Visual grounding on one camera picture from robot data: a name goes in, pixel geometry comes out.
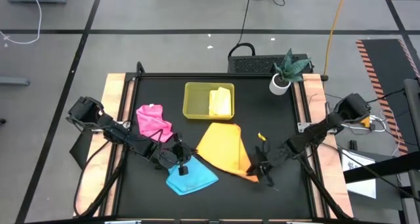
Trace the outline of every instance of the pink cloth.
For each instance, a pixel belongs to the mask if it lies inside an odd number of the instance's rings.
[[[163,133],[160,138],[161,142],[166,142],[171,136],[172,124],[166,122],[162,118],[163,107],[162,105],[143,105],[136,111],[138,128],[140,134],[144,136],[151,136],[156,131],[162,129]],[[152,139],[158,141],[160,133],[155,134]]]

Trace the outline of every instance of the wooden board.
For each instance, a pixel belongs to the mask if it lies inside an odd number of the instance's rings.
[[[326,98],[324,90],[322,88],[320,75],[318,74],[304,74],[304,86],[306,91],[306,98],[309,103],[309,110],[312,122],[319,122],[326,116],[325,102]],[[101,102],[105,107],[107,114],[117,118],[119,110],[119,102],[121,100],[121,94],[123,91],[125,74],[108,74],[104,94]],[[299,114],[301,121],[305,120],[303,113],[302,98],[299,91],[299,85],[294,84]],[[131,93],[133,92],[133,81],[130,81],[129,88],[127,90],[126,104],[123,113],[123,120],[128,119],[129,105],[131,102]],[[102,134],[94,135],[89,155],[94,153],[105,140]],[[336,146],[335,138],[333,135],[328,135],[325,143]],[[95,199],[98,192],[104,185],[106,176],[106,170],[110,158],[111,145],[108,145],[103,151],[101,151],[96,158],[91,161],[91,164],[86,169],[85,175],[81,183],[79,195],[77,196],[77,209],[79,213],[83,212]],[[117,152],[115,159],[115,165],[118,163],[120,152]],[[324,179],[324,185],[329,193],[332,195],[334,200],[340,205],[345,213],[349,216],[353,216],[350,200],[348,198],[347,187],[344,180],[343,171],[341,169],[341,163],[339,154],[336,150],[327,146],[320,146],[318,148],[318,156],[320,157],[320,165],[322,170],[322,176]],[[318,217],[322,217],[322,205],[320,202],[320,195],[316,187],[313,185],[312,190],[314,191],[314,199],[316,203],[316,212]],[[108,202],[105,209],[105,214],[110,215],[112,211],[112,205],[114,202],[115,185],[108,194]]]

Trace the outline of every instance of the orange cloth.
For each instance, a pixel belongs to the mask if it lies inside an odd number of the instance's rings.
[[[235,124],[212,123],[197,146],[198,154],[211,165],[228,173],[258,182],[247,176],[251,165],[241,139],[241,128]]]

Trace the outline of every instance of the blue cloth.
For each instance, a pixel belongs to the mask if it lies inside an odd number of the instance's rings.
[[[209,168],[195,157],[191,157],[191,160],[184,166],[188,167],[187,175],[179,175],[179,165],[176,165],[168,170],[169,177],[166,180],[166,184],[179,195],[196,192],[219,180]]]

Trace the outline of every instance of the white paper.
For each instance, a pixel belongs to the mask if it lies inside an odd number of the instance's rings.
[[[354,154],[352,152],[347,152],[342,150],[341,155],[341,164],[343,167],[343,171],[348,171],[350,169],[359,168],[361,165],[357,164],[355,161],[351,160],[344,154],[347,154],[352,159],[358,161],[359,163],[367,166],[370,164],[374,164],[375,160],[371,158],[366,158],[365,156],[361,156],[359,154]],[[354,183],[347,184],[347,190],[350,192],[355,192],[357,194],[361,194],[370,198],[376,198],[376,180],[370,179],[367,181],[358,181]]]

